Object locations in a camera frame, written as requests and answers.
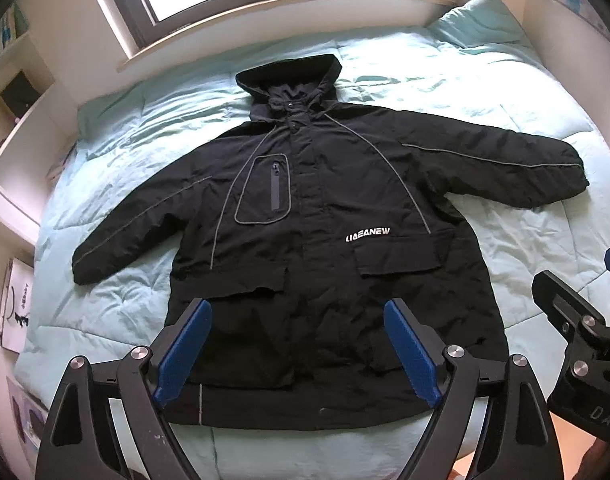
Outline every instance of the hood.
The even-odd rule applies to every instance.
[[[341,63],[333,54],[285,59],[236,76],[253,98],[252,121],[280,121],[294,113],[321,111],[323,100],[336,100],[334,83]]]

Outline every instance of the chest pocket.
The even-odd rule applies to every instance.
[[[290,165],[284,153],[257,156],[247,173],[234,220],[271,224],[291,210]]]

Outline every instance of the pocket flap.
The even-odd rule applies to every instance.
[[[358,271],[362,276],[420,272],[441,267],[445,234],[363,238],[352,243]]]
[[[206,300],[253,292],[259,288],[280,292],[285,287],[285,270],[285,264],[214,269],[187,285],[191,287],[194,296]]]

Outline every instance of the black jacket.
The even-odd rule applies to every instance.
[[[508,355],[445,192],[537,207],[586,188],[581,159],[562,140],[338,102],[340,70],[325,55],[240,73],[251,121],[138,186],[74,252],[83,285],[183,232],[166,323],[195,297],[214,319],[172,422],[319,430],[426,410],[383,329],[393,297],[446,343]]]

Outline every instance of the bed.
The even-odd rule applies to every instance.
[[[71,255],[134,187],[172,160],[246,120],[236,73],[273,60],[333,53],[339,99],[429,112],[570,142],[589,189],[533,210],[450,196],[479,237],[510,349],[528,357],[544,393],[564,340],[532,302],[550,269],[610,322],[610,151],[586,113],[542,66],[501,0],[473,0],[431,25],[290,38],[167,70],[79,112],[76,155],[45,210],[35,256],[32,318],[15,374],[49,405],[67,362],[123,357],[163,326],[175,237],[96,286],[76,286]],[[112,404],[128,464],[143,471],[120,402]],[[461,454],[474,450],[479,400]],[[354,431],[251,431],[174,426],[195,469],[211,479],[394,478],[429,415]]]

